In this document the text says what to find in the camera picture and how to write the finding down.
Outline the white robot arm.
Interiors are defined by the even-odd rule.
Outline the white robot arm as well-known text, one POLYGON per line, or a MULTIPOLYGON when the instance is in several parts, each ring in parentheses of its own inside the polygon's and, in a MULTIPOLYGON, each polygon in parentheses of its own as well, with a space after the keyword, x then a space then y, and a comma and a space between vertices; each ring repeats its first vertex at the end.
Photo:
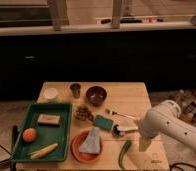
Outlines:
POLYGON ((154 139, 163 133, 196 152, 196 127, 180 120, 180 115, 180 106, 173 100, 165 100, 149 109, 139 120, 139 133, 146 139, 154 139))

